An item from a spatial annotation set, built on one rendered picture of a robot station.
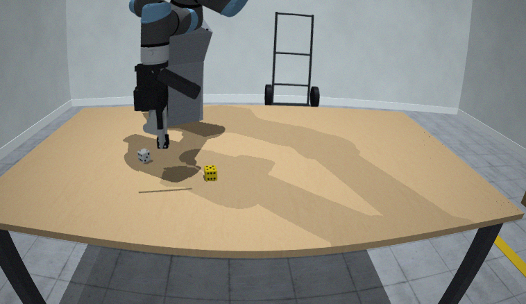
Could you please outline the grey die with black pips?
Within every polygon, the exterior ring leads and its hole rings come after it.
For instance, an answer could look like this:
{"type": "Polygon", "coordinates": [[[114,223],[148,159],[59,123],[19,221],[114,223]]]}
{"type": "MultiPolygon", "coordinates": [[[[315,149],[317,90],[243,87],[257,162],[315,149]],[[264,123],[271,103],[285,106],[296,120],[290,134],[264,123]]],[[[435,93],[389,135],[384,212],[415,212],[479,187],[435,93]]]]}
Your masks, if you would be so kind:
{"type": "Polygon", "coordinates": [[[147,149],[142,149],[137,152],[138,160],[145,163],[151,160],[150,151],[147,149]]]}

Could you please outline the yellow die with black pips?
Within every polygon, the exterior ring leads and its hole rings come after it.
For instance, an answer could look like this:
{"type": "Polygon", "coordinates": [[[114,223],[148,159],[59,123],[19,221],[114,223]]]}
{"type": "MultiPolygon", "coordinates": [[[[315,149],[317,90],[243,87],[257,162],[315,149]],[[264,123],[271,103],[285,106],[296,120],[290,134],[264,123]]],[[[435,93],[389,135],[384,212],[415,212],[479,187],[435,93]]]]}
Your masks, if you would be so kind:
{"type": "Polygon", "coordinates": [[[215,165],[204,166],[204,174],[206,181],[217,180],[217,168],[215,165]]]}

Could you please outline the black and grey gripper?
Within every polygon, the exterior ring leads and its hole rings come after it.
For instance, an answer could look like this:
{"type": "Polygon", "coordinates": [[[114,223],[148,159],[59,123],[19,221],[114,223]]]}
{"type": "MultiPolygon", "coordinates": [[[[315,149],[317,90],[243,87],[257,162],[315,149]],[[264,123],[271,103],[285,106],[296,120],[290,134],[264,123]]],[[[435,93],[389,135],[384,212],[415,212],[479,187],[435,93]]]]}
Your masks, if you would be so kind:
{"type": "Polygon", "coordinates": [[[135,111],[148,112],[153,110],[143,125],[145,133],[157,135],[160,149],[165,143],[168,126],[168,86],[157,80],[158,74],[168,67],[168,60],[156,65],[137,64],[137,86],[133,91],[135,111]],[[153,73],[152,73],[153,71],[153,73]]]}

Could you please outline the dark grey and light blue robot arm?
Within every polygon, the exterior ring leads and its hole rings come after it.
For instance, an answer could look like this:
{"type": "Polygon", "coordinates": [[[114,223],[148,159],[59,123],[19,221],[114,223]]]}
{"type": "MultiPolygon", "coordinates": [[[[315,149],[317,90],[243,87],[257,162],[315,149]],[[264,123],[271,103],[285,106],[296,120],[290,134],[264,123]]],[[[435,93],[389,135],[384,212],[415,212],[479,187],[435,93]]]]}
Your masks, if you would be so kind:
{"type": "MultiPolygon", "coordinates": [[[[201,27],[203,6],[226,17],[235,16],[248,0],[130,0],[129,9],[141,17],[141,62],[156,65],[169,59],[169,37],[201,27]],[[165,3],[166,2],[166,3],[165,3]],[[162,47],[161,47],[162,46],[162,47]],[[142,49],[151,47],[151,49],[142,49]]],[[[164,68],[157,80],[196,99],[201,87],[164,68]]]]}

